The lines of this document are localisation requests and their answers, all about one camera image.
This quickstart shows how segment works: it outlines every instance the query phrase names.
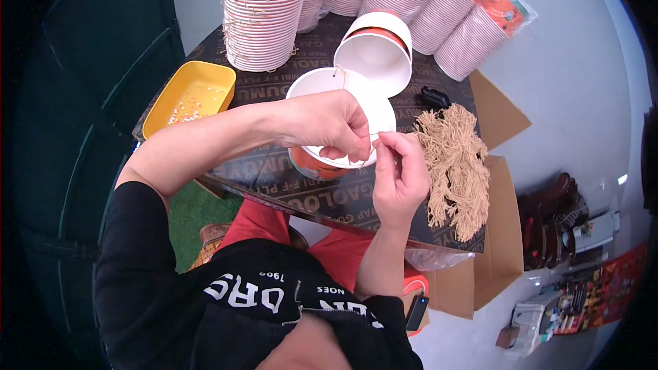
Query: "red pants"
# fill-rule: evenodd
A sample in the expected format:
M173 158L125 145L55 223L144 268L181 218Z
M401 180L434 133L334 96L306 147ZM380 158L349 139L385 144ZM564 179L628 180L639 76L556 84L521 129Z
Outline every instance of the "red pants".
M226 232L220 250L248 238L266 238L277 243L290 244L288 221L290 215L255 201L245 200ZM354 292L358 265L373 240L373 234L354 234L332 230L327 237L308 249L332 279Z

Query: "hand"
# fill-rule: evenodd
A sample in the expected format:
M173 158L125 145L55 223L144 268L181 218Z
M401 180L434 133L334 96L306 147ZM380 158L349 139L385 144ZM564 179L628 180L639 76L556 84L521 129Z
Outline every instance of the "hand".
M432 185L423 147L416 135L397 132L381 132L373 144L377 149L374 208L382 227L408 229ZM402 156L399 163L391 150Z
M278 142L284 147L325 146L320 155L330 159L367 160L370 155L368 119L347 90L298 96L280 102L284 128Z

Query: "dark door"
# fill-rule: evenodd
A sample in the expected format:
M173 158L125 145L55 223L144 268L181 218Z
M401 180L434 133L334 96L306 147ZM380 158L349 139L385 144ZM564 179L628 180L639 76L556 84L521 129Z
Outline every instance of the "dark door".
M92 277L131 130L184 58L173 0L55 0L11 130L11 207L45 309L84 368L105 365Z

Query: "black clip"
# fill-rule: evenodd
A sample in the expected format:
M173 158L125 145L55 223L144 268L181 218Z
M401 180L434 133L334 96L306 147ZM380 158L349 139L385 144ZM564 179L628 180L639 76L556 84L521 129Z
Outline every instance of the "black clip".
M439 90L423 86L421 89L421 97L423 97L425 102L439 109L448 109L450 107L450 99L448 99L448 95Z

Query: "wrist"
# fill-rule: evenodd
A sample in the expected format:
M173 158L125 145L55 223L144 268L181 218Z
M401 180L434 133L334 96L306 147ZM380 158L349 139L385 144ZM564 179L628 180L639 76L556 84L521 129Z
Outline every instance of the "wrist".
M396 221L387 221L380 220L382 225L380 226L377 232L383 232L383 234L392 234L395 236L404 236L405 240L409 237L409 231L411 230L411 220L396 220Z
M248 105L252 131L258 134L263 144L278 143L284 136L284 116L279 106L279 102Z

